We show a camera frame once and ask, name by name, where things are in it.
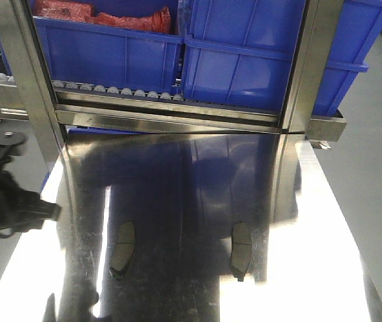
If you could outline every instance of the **black object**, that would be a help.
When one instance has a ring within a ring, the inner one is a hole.
[[[242,282],[245,279],[252,258],[251,233],[245,223],[234,225],[232,242],[231,272],[239,282]]]
[[[40,199],[38,193],[23,190],[3,166],[10,162],[11,155],[20,155],[26,141],[22,133],[0,131],[0,238],[11,237],[15,232],[40,229],[44,220],[57,220],[60,207]]]
[[[111,256],[110,272],[117,280],[122,280],[135,252],[135,225],[132,221],[122,224],[118,230],[117,245]]]

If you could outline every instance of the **stainless steel table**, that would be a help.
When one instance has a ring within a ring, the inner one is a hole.
[[[57,223],[23,234],[0,321],[382,322],[382,303],[302,136],[70,136],[43,197]],[[121,225],[135,249],[109,272]],[[232,232],[251,261],[233,276]]]

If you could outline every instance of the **red packaging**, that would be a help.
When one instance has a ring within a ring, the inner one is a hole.
[[[170,12],[168,7],[156,11],[149,17],[115,17],[108,13],[100,13],[96,19],[88,19],[87,22],[95,21],[99,25],[110,25],[113,27],[129,28],[134,30],[143,30],[145,32],[161,32],[168,34],[170,32]]]
[[[85,21],[85,17],[94,15],[94,5],[61,0],[37,0],[34,14],[55,19]]]

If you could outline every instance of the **blue storage crate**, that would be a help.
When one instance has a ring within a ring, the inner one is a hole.
[[[346,0],[329,60],[362,64],[382,30],[382,0]]]
[[[186,37],[182,89],[186,99],[279,111],[292,54]]]
[[[96,14],[119,17],[143,17],[168,5],[178,25],[178,0],[80,2],[94,4]],[[45,17],[34,21],[52,79],[172,93],[184,43],[179,32],[165,35]]]
[[[293,52],[302,0],[194,0],[195,39]],[[330,60],[361,64],[382,30],[382,0],[346,0]]]
[[[305,0],[193,0],[194,39],[291,53]]]
[[[329,62],[320,83],[314,115],[333,116],[347,91],[360,72],[367,72],[367,64]]]
[[[186,37],[184,97],[268,111],[280,111],[292,55]],[[320,85],[315,114],[334,115],[359,72],[367,65],[329,62]]]

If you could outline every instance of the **metal frame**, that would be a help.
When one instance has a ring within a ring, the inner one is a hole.
[[[288,94],[280,115],[219,105],[130,99],[121,95],[54,90],[27,0],[0,0],[0,38],[17,90],[51,169],[64,142],[62,125],[169,133],[307,133],[343,0],[307,0]],[[14,86],[0,82],[0,115],[25,118]],[[323,125],[329,125],[325,132]],[[345,122],[317,119],[310,133],[338,139]]]
[[[54,113],[56,96],[27,1],[0,0],[0,38],[42,156],[51,170],[65,131]]]

